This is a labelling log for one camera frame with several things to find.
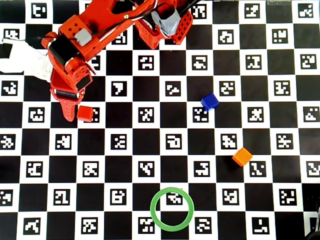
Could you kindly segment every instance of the cube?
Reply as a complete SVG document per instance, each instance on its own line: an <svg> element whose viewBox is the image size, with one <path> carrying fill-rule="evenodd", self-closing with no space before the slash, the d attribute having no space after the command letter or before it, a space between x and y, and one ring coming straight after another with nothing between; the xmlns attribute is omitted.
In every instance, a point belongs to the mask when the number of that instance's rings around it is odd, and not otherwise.
<svg viewBox="0 0 320 240"><path fill-rule="evenodd" d="M239 166L243 167L250 159L252 159L252 157L252 154L243 147L233 155L232 159L239 164Z"/></svg>
<svg viewBox="0 0 320 240"><path fill-rule="evenodd" d="M219 101L213 93L210 93L209 95L202 98L201 104L204 109L209 112L211 109L215 109L219 105Z"/></svg>
<svg viewBox="0 0 320 240"><path fill-rule="evenodd" d="M76 116L80 121L90 123L94 116L94 109L89 106L79 106L78 114Z"/></svg>

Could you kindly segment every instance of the white square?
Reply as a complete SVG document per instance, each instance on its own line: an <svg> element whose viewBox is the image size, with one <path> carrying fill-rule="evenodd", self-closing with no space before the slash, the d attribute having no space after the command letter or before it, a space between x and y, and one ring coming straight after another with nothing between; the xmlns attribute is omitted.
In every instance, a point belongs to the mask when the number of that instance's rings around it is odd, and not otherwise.
<svg viewBox="0 0 320 240"><path fill-rule="evenodd" d="M132 102L132 128L159 129L160 128L160 102L159 101Z"/></svg>
<svg viewBox="0 0 320 240"><path fill-rule="evenodd" d="M6 141L11 145L10 148L6 147L0 150L0 156L21 156L22 128L0 128L0 135L6 136ZM15 141L11 139L10 135L15 135Z"/></svg>
<svg viewBox="0 0 320 240"><path fill-rule="evenodd" d="M253 229L252 218L268 218L269 226L263 226L263 223L261 222L261 226L259 226L259 228ZM273 211L246 211L245 225L247 240L276 239L276 221L275 213Z"/></svg>
<svg viewBox="0 0 320 240"><path fill-rule="evenodd" d="M293 23L266 24L266 48L267 49L294 49L295 48L294 24Z"/></svg>
<svg viewBox="0 0 320 240"><path fill-rule="evenodd" d="M160 128L160 155L188 155L188 129Z"/></svg>
<svg viewBox="0 0 320 240"><path fill-rule="evenodd" d="M125 145L126 148L121 148L113 146L115 149L112 149L111 144L111 138L112 135L121 135L125 136ZM133 154L133 130L132 128L108 128L105 131L105 155L106 156L132 156Z"/></svg>
<svg viewBox="0 0 320 240"><path fill-rule="evenodd" d="M244 146L242 128L215 128L214 146L216 156L233 156Z"/></svg>
<svg viewBox="0 0 320 240"><path fill-rule="evenodd" d="M47 184L49 182L49 156L22 155L20 157L21 184Z"/></svg>
<svg viewBox="0 0 320 240"><path fill-rule="evenodd" d="M91 107L96 109L93 109L92 122L84 122L81 120L77 120L79 129L105 129L106 128L106 103L104 101L82 101L78 105L78 109L80 106L86 106L86 107Z"/></svg>
<svg viewBox="0 0 320 240"><path fill-rule="evenodd" d="M241 103L241 113L242 127L244 129L270 128L270 108L268 101L243 101Z"/></svg>
<svg viewBox="0 0 320 240"><path fill-rule="evenodd" d="M5 199L3 199L1 197L0 201L1 201L1 212L2 213L15 213L19 211L19 196L20 196L20 184L19 183L0 183L0 193L3 191L2 195L5 195ZM3 205L3 201L5 201L5 204L7 204L6 202L11 204L5 206Z"/></svg>
<svg viewBox="0 0 320 240"><path fill-rule="evenodd" d="M129 26L124 32L120 33L115 41L120 42L122 44L114 44L113 42L110 42L105 49L106 50L132 50L133 49L133 28L135 28L133 25Z"/></svg>
<svg viewBox="0 0 320 240"><path fill-rule="evenodd" d="M273 183L272 187L273 187L273 205L274 205L275 212L303 212L304 211L301 183L291 183L291 182ZM296 197L296 205L280 205L280 202L282 204L285 204L287 202L286 198L283 198L285 197L286 192L282 192L282 191L280 192L280 190L290 190L290 191L295 190L293 194Z"/></svg>
<svg viewBox="0 0 320 240"><path fill-rule="evenodd" d="M320 156L301 155L300 156L301 182L303 184L320 183Z"/></svg>
<svg viewBox="0 0 320 240"><path fill-rule="evenodd" d="M151 220L149 220L151 218L151 213L150 211L133 211L132 212L132 239L139 239L139 240L161 240L161 228L158 227L155 223L154 223L154 228L152 228L152 230L154 231L154 233L148 233L148 234L139 234L139 218L142 218L140 220L143 221L148 221L148 223L150 223L151 225Z"/></svg>
<svg viewBox="0 0 320 240"><path fill-rule="evenodd" d="M105 165L105 156L77 156L76 182L78 184L104 184L106 170Z"/></svg>
<svg viewBox="0 0 320 240"><path fill-rule="evenodd" d="M239 50L239 24L213 24L212 43L214 50Z"/></svg>
<svg viewBox="0 0 320 240"><path fill-rule="evenodd" d="M56 142L56 135L62 135ZM50 156L76 156L78 154L78 129L77 128L51 128L49 155Z"/></svg>
<svg viewBox="0 0 320 240"><path fill-rule="evenodd" d="M216 156L188 155L188 183L216 183Z"/></svg>
<svg viewBox="0 0 320 240"><path fill-rule="evenodd" d="M48 212L75 212L77 207L76 183L49 183L47 195Z"/></svg>
<svg viewBox="0 0 320 240"><path fill-rule="evenodd" d="M23 129L49 129L51 124L51 102L24 101L22 108Z"/></svg>
<svg viewBox="0 0 320 240"><path fill-rule="evenodd" d="M97 234L81 234L82 218L97 218ZM75 233L74 239L77 240L103 240L105 226L105 212L104 211L76 211L75 212Z"/></svg>
<svg viewBox="0 0 320 240"><path fill-rule="evenodd" d="M268 75L267 49L241 49L240 50L240 75L242 76Z"/></svg>
<svg viewBox="0 0 320 240"><path fill-rule="evenodd" d="M241 102L241 76L213 76L213 94L219 102Z"/></svg>
<svg viewBox="0 0 320 240"><path fill-rule="evenodd" d="M239 24L265 24L265 23L266 23L266 1L261 1L261 0L239 1Z"/></svg>
<svg viewBox="0 0 320 240"><path fill-rule="evenodd" d="M160 102L169 102L169 103L186 102L187 101L187 76L182 76L182 75L159 76L159 100Z"/></svg>
<svg viewBox="0 0 320 240"><path fill-rule="evenodd" d="M201 218L201 224L196 226L196 218ZM198 231L206 230L208 227L207 221L211 223L211 233L196 233L196 227ZM217 211L195 211L193 219L189 224L189 240L216 240L218 239L218 213Z"/></svg>
<svg viewBox="0 0 320 240"><path fill-rule="evenodd" d="M319 24L319 1L317 0L294 0L292 1L292 21L294 24ZM306 8L299 11L299 4L307 4Z"/></svg>
<svg viewBox="0 0 320 240"><path fill-rule="evenodd" d="M253 155L251 160L243 166L245 183L262 184L273 183L271 155Z"/></svg>
<svg viewBox="0 0 320 240"><path fill-rule="evenodd" d="M133 155L132 182L135 184L158 184L161 182L160 155Z"/></svg>
<svg viewBox="0 0 320 240"><path fill-rule="evenodd" d="M0 84L0 102L24 101L25 76L0 75Z"/></svg>
<svg viewBox="0 0 320 240"><path fill-rule="evenodd" d="M300 129L320 128L320 103L319 101L297 101L297 121Z"/></svg>
<svg viewBox="0 0 320 240"><path fill-rule="evenodd" d="M223 205L223 199L226 202L232 201L232 205ZM216 183L216 210L218 212L244 212L246 211L245 199L244 183Z"/></svg>
<svg viewBox="0 0 320 240"><path fill-rule="evenodd" d="M296 75L268 75L269 102L297 101Z"/></svg>
<svg viewBox="0 0 320 240"><path fill-rule="evenodd" d="M104 184L104 211L105 212L132 211L132 204L133 204L132 188L133 188L132 183L109 182L108 184Z"/></svg>
<svg viewBox="0 0 320 240"><path fill-rule="evenodd" d="M215 110L207 112L200 101L188 101L186 124L189 129L212 129L215 127Z"/></svg>
<svg viewBox="0 0 320 240"><path fill-rule="evenodd" d="M185 54L187 76L214 75L214 54L212 50L186 50Z"/></svg>
<svg viewBox="0 0 320 240"><path fill-rule="evenodd" d="M294 66L295 75L320 75L320 49L294 49Z"/></svg>
<svg viewBox="0 0 320 240"><path fill-rule="evenodd" d="M54 7L51 0L26 0L25 1L25 23L26 24L53 24Z"/></svg>
<svg viewBox="0 0 320 240"><path fill-rule="evenodd" d="M29 218L40 218L40 229L34 229L33 232L38 231L39 234L32 234L32 235L24 235L24 219ZM47 212L46 211L20 211L17 215L17 224L16 224L16 239L19 240L43 240L47 237Z"/></svg>
<svg viewBox="0 0 320 240"><path fill-rule="evenodd" d="M283 138L286 134L292 134L293 141L289 142L290 139L280 139L280 146L277 149L277 134ZM290 149L290 144L293 143L293 149ZM299 144L299 129L298 128L270 128L270 145L271 155L273 156L298 156L300 155L300 144Z"/></svg>
<svg viewBox="0 0 320 240"><path fill-rule="evenodd" d="M160 52L159 50L133 50L132 51L133 76L159 76Z"/></svg>
<svg viewBox="0 0 320 240"><path fill-rule="evenodd" d="M190 8L189 12L193 17L193 25L210 25L213 23L212 1L200 1Z"/></svg>
<svg viewBox="0 0 320 240"><path fill-rule="evenodd" d="M178 188L182 189L184 192L189 194L189 185L187 182L161 182L160 183L160 189L166 189L166 188ZM180 198L175 197L178 196L177 194L174 196L173 194L166 193L160 197L160 210L161 212L187 212L189 207L188 203L185 200L184 197L182 197L182 205L180 204L174 204L179 203Z"/></svg>
<svg viewBox="0 0 320 240"><path fill-rule="evenodd" d="M109 103L123 103L133 101L132 76L106 76L105 101Z"/></svg>

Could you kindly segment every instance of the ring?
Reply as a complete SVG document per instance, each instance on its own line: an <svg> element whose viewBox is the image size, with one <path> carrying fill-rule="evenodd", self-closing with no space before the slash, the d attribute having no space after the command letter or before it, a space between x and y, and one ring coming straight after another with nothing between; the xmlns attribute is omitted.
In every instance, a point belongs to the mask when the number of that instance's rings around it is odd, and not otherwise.
<svg viewBox="0 0 320 240"><path fill-rule="evenodd" d="M160 221L158 219L158 217L156 215L156 205L157 205L157 202L159 201L160 197L164 194L171 193L171 192L180 194L186 200L186 202L188 203L188 207L189 207L189 211L188 211L188 214L187 214L185 220L182 223L175 225L175 226L170 226L170 225L163 223L162 221ZM188 226L189 223L191 222L193 215L194 215L194 211L195 211L195 206L194 206L194 202L192 201L191 197L188 195L188 193L186 193L185 191L183 191L182 189L177 188L177 187L167 187L167 188L164 188L164 189L158 191L153 196L153 198L151 200L151 204L150 204L150 213L151 213L152 220L159 228L161 228L162 230L168 231L168 232L177 232L177 231L184 229L186 226Z"/></svg>

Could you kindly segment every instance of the black square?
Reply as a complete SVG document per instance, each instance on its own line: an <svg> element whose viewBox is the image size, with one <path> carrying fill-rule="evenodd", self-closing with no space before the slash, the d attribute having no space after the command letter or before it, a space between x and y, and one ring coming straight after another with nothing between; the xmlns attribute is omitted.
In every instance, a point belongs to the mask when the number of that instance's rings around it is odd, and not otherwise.
<svg viewBox="0 0 320 240"><path fill-rule="evenodd" d="M133 155L159 155L159 129L133 129Z"/></svg>
<svg viewBox="0 0 320 240"><path fill-rule="evenodd" d="M212 76L187 76L186 77L187 100L201 101L204 96L214 91Z"/></svg>
<svg viewBox="0 0 320 240"><path fill-rule="evenodd" d="M320 101L319 76L297 75L296 98L298 101Z"/></svg>
<svg viewBox="0 0 320 240"><path fill-rule="evenodd" d="M232 156L215 156L217 183L243 183L244 171Z"/></svg>
<svg viewBox="0 0 320 240"><path fill-rule="evenodd" d="M213 24L238 24L238 1L213 1Z"/></svg>
<svg viewBox="0 0 320 240"><path fill-rule="evenodd" d="M292 23L292 4L289 1L285 4L272 4L271 1L265 3L266 23Z"/></svg>
<svg viewBox="0 0 320 240"><path fill-rule="evenodd" d="M238 50L214 50L214 75L240 75L240 57Z"/></svg>
<svg viewBox="0 0 320 240"><path fill-rule="evenodd" d="M305 237L303 212L274 212L276 239L303 239Z"/></svg>
<svg viewBox="0 0 320 240"><path fill-rule="evenodd" d="M299 142L301 155L320 155L320 129L300 128Z"/></svg>
<svg viewBox="0 0 320 240"><path fill-rule="evenodd" d="M134 76L133 101L159 101L159 77Z"/></svg>
<svg viewBox="0 0 320 240"><path fill-rule="evenodd" d="M0 183L13 184L20 180L20 156L0 156Z"/></svg>
<svg viewBox="0 0 320 240"><path fill-rule="evenodd" d="M214 118L216 128L241 128L241 102L220 102Z"/></svg>
<svg viewBox="0 0 320 240"><path fill-rule="evenodd" d="M79 3L75 1L52 1L53 24L63 24L73 15L79 15Z"/></svg>
<svg viewBox="0 0 320 240"><path fill-rule="evenodd" d="M296 49L320 48L319 24L294 24L293 32Z"/></svg>
<svg viewBox="0 0 320 240"><path fill-rule="evenodd" d="M76 185L76 210L103 211L104 192L104 183L78 183Z"/></svg>
<svg viewBox="0 0 320 240"><path fill-rule="evenodd" d="M189 155L214 155L215 130L214 129L188 129Z"/></svg>
<svg viewBox="0 0 320 240"><path fill-rule="evenodd" d="M187 156L161 156L161 182L187 183L188 160Z"/></svg>
<svg viewBox="0 0 320 240"><path fill-rule="evenodd" d="M241 76L242 101L268 101L267 76Z"/></svg>
<svg viewBox="0 0 320 240"><path fill-rule="evenodd" d="M49 155L49 129L23 129L22 155Z"/></svg>
<svg viewBox="0 0 320 240"><path fill-rule="evenodd" d="M215 183L189 183L189 195L195 211L217 210Z"/></svg>
<svg viewBox="0 0 320 240"><path fill-rule="evenodd" d="M106 128L132 127L132 102L107 102L105 109Z"/></svg>
<svg viewBox="0 0 320 240"><path fill-rule="evenodd" d="M0 102L0 128L21 128L22 106L22 102Z"/></svg>
<svg viewBox="0 0 320 240"><path fill-rule="evenodd" d="M105 182L132 183L132 156L106 156Z"/></svg>
<svg viewBox="0 0 320 240"><path fill-rule="evenodd" d="M106 51L106 75L132 75L132 51Z"/></svg>
<svg viewBox="0 0 320 240"><path fill-rule="evenodd" d="M253 155L270 155L270 130L243 129L243 146Z"/></svg>
<svg viewBox="0 0 320 240"><path fill-rule="evenodd" d="M160 128L187 127L186 102L161 102L160 115Z"/></svg>
<svg viewBox="0 0 320 240"><path fill-rule="evenodd" d="M76 174L76 156L50 156L49 183L75 183Z"/></svg>
<svg viewBox="0 0 320 240"><path fill-rule="evenodd" d="M1 212L0 213L1 238L6 240L16 240L17 239L17 223L18 223L17 212Z"/></svg>
<svg viewBox="0 0 320 240"><path fill-rule="evenodd" d="M160 51L160 75L186 75L186 51Z"/></svg>
<svg viewBox="0 0 320 240"><path fill-rule="evenodd" d="M246 183L244 189L246 211L274 210L272 183Z"/></svg>
<svg viewBox="0 0 320 240"><path fill-rule="evenodd" d="M104 212L104 239L120 240L132 238L132 212Z"/></svg>
<svg viewBox="0 0 320 240"><path fill-rule="evenodd" d="M50 84L41 81L35 76L24 76L23 101L50 102Z"/></svg>
<svg viewBox="0 0 320 240"><path fill-rule="evenodd" d="M266 49L267 48L265 24L240 24L239 33L240 33L240 49Z"/></svg>
<svg viewBox="0 0 320 240"><path fill-rule="evenodd" d="M105 130L78 129L78 155L105 155Z"/></svg>
<svg viewBox="0 0 320 240"><path fill-rule="evenodd" d="M24 24L25 22L26 5L24 2L19 0L0 2L0 23Z"/></svg>
<svg viewBox="0 0 320 240"><path fill-rule="evenodd" d="M299 156L272 156L274 183L301 183Z"/></svg>
<svg viewBox="0 0 320 240"><path fill-rule="evenodd" d="M45 49L41 45L42 38L38 37L45 36L49 32L52 32L51 24L27 24L25 26L25 41L35 49Z"/></svg>
<svg viewBox="0 0 320 240"><path fill-rule="evenodd" d="M75 212L48 212L46 239L75 239L75 218Z"/></svg>
<svg viewBox="0 0 320 240"><path fill-rule="evenodd" d="M246 239L246 213L244 211L218 211L217 216L219 239Z"/></svg>
<svg viewBox="0 0 320 240"><path fill-rule="evenodd" d="M47 211L48 184L20 184L19 212Z"/></svg>
<svg viewBox="0 0 320 240"><path fill-rule="evenodd" d="M268 74L295 74L295 54L293 49L268 50Z"/></svg>
<svg viewBox="0 0 320 240"><path fill-rule="evenodd" d="M132 186L133 211L149 211L151 199L159 191L159 183L134 183ZM160 210L160 201L158 201L156 204L156 210Z"/></svg>
<svg viewBox="0 0 320 240"><path fill-rule="evenodd" d="M270 102L271 128L297 128L296 102Z"/></svg>
<svg viewBox="0 0 320 240"><path fill-rule="evenodd" d="M192 25L186 36L186 49L212 49L212 26Z"/></svg>

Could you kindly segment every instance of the grid pattern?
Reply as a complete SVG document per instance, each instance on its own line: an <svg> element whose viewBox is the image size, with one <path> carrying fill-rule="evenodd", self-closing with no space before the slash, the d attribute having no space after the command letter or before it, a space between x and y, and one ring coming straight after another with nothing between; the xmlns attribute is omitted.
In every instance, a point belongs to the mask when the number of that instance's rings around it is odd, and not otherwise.
<svg viewBox="0 0 320 240"><path fill-rule="evenodd" d="M57 31L88 0L0 1L0 39ZM130 9L119 1L116 10ZM67 122L49 84L0 74L0 238L3 240L302 239L320 193L319 2L201 1L181 45L150 50L134 26L91 60L81 105ZM220 105L205 112L213 92ZM254 156L238 167L231 156ZM178 187L195 212L179 232L149 212ZM161 197L176 225L188 206Z"/></svg>

